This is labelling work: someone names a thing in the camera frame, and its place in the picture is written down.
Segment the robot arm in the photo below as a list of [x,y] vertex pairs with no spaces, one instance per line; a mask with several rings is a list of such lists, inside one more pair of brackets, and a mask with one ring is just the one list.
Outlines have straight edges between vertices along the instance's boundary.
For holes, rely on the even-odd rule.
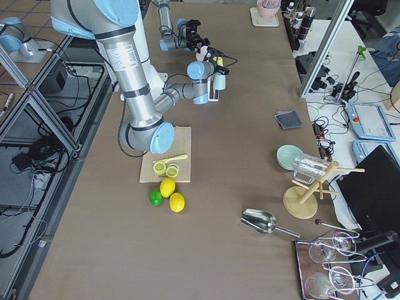
[[198,33],[201,22],[197,19],[186,20],[180,18],[173,26],[170,16],[170,1],[155,1],[158,8],[161,39],[159,45],[162,51],[173,49],[185,49],[187,51],[200,50],[204,46],[209,46],[208,38],[202,38]]
[[51,1],[53,28],[65,35],[96,41],[103,59],[116,76],[131,115],[121,122],[119,140],[127,147],[153,154],[169,150],[174,126],[164,113],[180,100],[194,104],[209,101],[208,79],[216,76],[216,90],[223,90],[225,54],[197,33],[198,20],[180,19],[172,29],[169,1],[156,1],[160,18],[160,48],[196,52],[187,66],[190,83],[166,84],[149,62],[143,19],[138,1]]

